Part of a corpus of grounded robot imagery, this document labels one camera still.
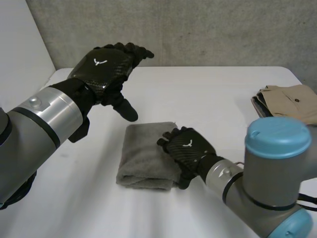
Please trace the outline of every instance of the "gray towel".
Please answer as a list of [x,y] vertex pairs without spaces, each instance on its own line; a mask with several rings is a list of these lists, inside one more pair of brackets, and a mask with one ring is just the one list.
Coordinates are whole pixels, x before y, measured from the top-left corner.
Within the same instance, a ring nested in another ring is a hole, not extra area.
[[179,180],[180,168],[157,140],[176,126],[172,122],[134,124],[127,127],[117,184],[133,188],[170,190]]

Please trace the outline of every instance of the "beige cloth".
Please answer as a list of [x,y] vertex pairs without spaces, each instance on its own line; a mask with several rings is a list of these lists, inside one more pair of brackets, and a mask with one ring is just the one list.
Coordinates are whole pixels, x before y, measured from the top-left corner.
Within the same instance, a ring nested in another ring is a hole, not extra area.
[[293,117],[306,124],[317,123],[317,95],[306,85],[267,86],[257,93],[274,117]]

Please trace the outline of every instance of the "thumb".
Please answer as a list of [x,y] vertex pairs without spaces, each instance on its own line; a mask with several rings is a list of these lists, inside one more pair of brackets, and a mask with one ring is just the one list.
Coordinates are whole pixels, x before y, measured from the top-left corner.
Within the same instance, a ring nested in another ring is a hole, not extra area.
[[118,105],[113,106],[113,109],[128,121],[136,121],[138,119],[138,113],[125,98]]

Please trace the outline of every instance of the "white logo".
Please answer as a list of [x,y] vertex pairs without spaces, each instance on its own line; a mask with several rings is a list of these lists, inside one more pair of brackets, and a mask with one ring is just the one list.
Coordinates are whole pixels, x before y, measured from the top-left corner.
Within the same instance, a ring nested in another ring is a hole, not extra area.
[[188,145],[183,145],[183,147],[192,147],[193,140],[190,140],[190,143]]
[[106,62],[107,62],[107,60],[102,61],[102,62],[99,62],[99,61],[97,61],[96,59],[94,59],[94,62],[95,62],[95,64],[96,64],[96,66],[97,66],[98,64],[106,63]]

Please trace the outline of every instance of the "white table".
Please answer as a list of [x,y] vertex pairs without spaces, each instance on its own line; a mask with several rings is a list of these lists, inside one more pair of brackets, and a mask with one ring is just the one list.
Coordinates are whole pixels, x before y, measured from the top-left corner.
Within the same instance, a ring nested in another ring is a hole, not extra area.
[[[49,84],[64,80],[58,70]],[[250,98],[266,85],[292,86],[282,67],[139,67],[123,94],[136,123],[175,121],[201,132],[222,155],[243,161]],[[65,142],[38,170],[30,193],[0,212],[1,238],[256,238],[200,178],[171,192],[121,187],[115,177],[129,122],[111,107],[89,113],[89,134]],[[317,180],[302,192],[317,196]],[[317,224],[317,214],[312,213]],[[317,225],[311,234],[317,235]]]

